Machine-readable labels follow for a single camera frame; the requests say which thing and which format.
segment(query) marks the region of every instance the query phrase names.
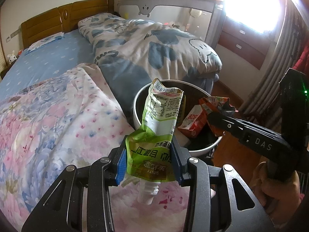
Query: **gray bed guard rail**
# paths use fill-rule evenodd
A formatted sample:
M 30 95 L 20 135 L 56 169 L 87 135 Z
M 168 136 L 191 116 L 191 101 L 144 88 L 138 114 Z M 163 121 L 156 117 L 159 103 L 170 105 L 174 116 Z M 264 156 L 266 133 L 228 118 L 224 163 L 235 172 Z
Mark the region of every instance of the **gray bed guard rail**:
M 209 46 L 215 49 L 226 12 L 224 2 L 219 0 L 121 0 L 118 3 L 118 11 L 120 15 L 126 19 L 147 19 L 163 22 L 162 15 L 170 17 L 175 16 L 175 11 L 182 9 L 181 15 L 176 15 L 176 18 L 181 17 L 184 26 L 181 25 L 183 31 L 190 32 L 193 35 L 199 36 Z M 180 28 L 174 21 L 170 22 L 169 26 Z

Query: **drawer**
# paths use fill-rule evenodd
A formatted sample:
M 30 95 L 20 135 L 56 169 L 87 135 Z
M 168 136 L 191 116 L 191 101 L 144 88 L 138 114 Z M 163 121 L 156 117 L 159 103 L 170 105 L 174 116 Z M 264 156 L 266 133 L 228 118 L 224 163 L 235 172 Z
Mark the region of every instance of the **drawer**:
M 268 37 L 259 34 L 253 29 L 234 21 L 229 17 L 225 18 L 222 31 L 249 44 L 263 55 L 266 55 L 268 51 L 268 47 L 270 45 L 270 40 Z
M 226 32 L 221 32 L 218 44 L 239 55 L 257 69 L 261 68 L 265 59 L 261 52 Z

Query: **gray curtain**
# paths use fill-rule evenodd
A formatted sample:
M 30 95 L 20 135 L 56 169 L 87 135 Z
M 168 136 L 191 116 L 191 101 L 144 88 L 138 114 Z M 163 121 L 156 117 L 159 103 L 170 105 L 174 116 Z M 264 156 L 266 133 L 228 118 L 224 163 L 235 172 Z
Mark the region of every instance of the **gray curtain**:
M 256 89 L 239 108 L 245 115 L 258 115 L 267 128 L 280 131 L 279 82 L 299 59 L 305 24 L 291 0 L 285 0 L 285 17 L 268 70 Z

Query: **metal screw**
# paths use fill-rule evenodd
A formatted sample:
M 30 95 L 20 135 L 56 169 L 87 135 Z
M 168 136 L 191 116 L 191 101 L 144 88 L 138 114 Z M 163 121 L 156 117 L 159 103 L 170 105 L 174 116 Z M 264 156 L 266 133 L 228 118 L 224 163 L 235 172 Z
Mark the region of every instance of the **metal screw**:
M 198 162 L 198 158 L 191 157 L 191 158 L 189 158 L 189 161 L 190 161 L 191 163 L 197 163 L 197 162 Z
M 223 166 L 223 168 L 224 168 L 225 171 L 228 171 L 228 172 L 230 172 L 230 171 L 233 170 L 233 167 L 232 167 L 231 165 L 229 165 L 229 164 L 225 164 L 225 165 Z
M 109 162 L 109 158 L 108 158 L 108 157 L 102 157 L 102 158 L 100 159 L 100 161 L 101 161 L 102 163 L 107 163 L 107 162 Z
M 69 166 L 66 167 L 66 170 L 68 172 L 72 172 L 72 171 L 74 171 L 74 169 L 75 169 L 75 167 L 73 165 L 69 165 Z

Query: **white plastic cap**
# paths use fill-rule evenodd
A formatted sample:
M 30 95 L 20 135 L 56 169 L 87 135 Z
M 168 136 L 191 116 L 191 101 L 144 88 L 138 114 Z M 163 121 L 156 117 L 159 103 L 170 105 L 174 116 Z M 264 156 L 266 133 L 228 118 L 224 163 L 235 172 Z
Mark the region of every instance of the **white plastic cap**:
M 137 201 L 144 205 L 150 205 L 154 196 L 159 191 L 160 184 L 161 182 L 151 182 L 140 179 Z

